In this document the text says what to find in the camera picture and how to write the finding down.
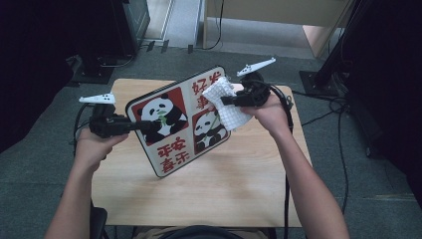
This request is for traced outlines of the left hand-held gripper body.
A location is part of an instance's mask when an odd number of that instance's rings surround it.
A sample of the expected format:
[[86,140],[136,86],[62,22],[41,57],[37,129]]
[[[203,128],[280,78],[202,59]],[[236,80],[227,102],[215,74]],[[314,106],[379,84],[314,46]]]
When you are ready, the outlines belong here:
[[114,135],[126,134],[132,130],[131,120],[114,112],[115,97],[113,93],[80,97],[79,102],[94,105],[89,128],[97,136],[108,138]]

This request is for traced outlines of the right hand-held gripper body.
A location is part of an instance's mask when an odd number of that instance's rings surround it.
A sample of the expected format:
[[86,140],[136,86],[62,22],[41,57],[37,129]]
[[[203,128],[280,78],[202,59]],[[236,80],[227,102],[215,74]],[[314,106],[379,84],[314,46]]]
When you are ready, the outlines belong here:
[[270,87],[265,83],[259,70],[276,62],[275,58],[246,65],[244,69],[237,73],[241,77],[243,89],[236,93],[236,105],[238,107],[260,107],[268,99]]

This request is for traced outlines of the white waffle knit cloth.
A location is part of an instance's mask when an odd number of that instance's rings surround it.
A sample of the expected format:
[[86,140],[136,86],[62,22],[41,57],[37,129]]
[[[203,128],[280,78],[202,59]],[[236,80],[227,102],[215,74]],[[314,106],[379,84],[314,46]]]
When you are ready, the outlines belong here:
[[236,96],[233,85],[226,77],[220,77],[202,93],[202,96],[215,107],[221,124],[227,130],[236,129],[252,118],[251,115],[244,114],[239,107],[235,107],[233,104],[223,104],[223,97]]

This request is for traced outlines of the panda print rectangular tray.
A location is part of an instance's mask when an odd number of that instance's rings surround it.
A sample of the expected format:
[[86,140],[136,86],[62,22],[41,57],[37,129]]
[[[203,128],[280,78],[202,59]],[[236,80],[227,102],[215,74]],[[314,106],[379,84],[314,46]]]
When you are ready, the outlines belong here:
[[230,137],[203,92],[225,75],[221,66],[174,82],[130,101],[133,122],[149,122],[135,133],[159,177],[165,177]]

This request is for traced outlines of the person's left hand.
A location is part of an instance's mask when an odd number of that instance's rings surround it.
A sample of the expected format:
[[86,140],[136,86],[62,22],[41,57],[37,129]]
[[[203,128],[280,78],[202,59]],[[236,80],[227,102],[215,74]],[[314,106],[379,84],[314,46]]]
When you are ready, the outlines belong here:
[[77,142],[75,166],[78,169],[95,172],[100,167],[101,162],[112,151],[112,148],[127,138],[127,133],[101,138],[89,129],[84,128]]

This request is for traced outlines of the person's right hand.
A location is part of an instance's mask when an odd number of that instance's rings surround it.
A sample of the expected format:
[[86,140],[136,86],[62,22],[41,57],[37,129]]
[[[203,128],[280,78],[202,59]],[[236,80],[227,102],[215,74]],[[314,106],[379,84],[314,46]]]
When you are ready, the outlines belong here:
[[254,117],[271,136],[290,135],[287,114],[280,99],[270,95],[261,107],[242,107],[241,112]]

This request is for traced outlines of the black metal stand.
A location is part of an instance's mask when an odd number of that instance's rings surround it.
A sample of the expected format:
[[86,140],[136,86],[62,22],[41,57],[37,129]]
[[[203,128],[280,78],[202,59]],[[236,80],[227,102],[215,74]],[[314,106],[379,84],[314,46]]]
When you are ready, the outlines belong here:
[[323,50],[325,45],[329,45],[331,37],[337,29],[340,29],[338,40],[332,50],[317,72],[300,71],[300,77],[305,89],[305,93],[309,96],[328,96],[337,97],[337,84],[332,75],[343,66],[349,66],[350,60],[343,58],[342,48],[347,38],[349,29],[355,28],[355,15],[359,13],[361,5],[365,0],[347,0],[346,7],[342,10],[339,19],[332,27],[305,27],[306,32],[310,32],[315,36],[326,36],[321,42],[317,41],[317,45]]

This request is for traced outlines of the beige wooden furniture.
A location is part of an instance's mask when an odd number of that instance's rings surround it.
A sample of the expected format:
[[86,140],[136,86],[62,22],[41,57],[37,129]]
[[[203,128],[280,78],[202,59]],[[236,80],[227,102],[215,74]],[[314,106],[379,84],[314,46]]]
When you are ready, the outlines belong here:
[[204,0],[203,39],[207,19],[302,25],[315,57],[320,57],[334,31],[349,17],[355,0]]

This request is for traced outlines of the black equipment cabinet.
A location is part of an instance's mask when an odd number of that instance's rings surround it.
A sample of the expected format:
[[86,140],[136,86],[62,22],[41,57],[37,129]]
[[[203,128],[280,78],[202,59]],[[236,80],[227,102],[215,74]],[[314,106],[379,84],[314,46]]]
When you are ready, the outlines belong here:
[[73,82],[107,85],[138,52],[150,22],[146,0],[70,0],[72,40],[81,59]]

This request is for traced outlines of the person's dark shirt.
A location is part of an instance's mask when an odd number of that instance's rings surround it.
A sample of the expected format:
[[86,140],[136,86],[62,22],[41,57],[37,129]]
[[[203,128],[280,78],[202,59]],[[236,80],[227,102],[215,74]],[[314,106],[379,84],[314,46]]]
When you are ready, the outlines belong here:
[[166,232],[158,239],[243,239],[220,227],[194,225]]

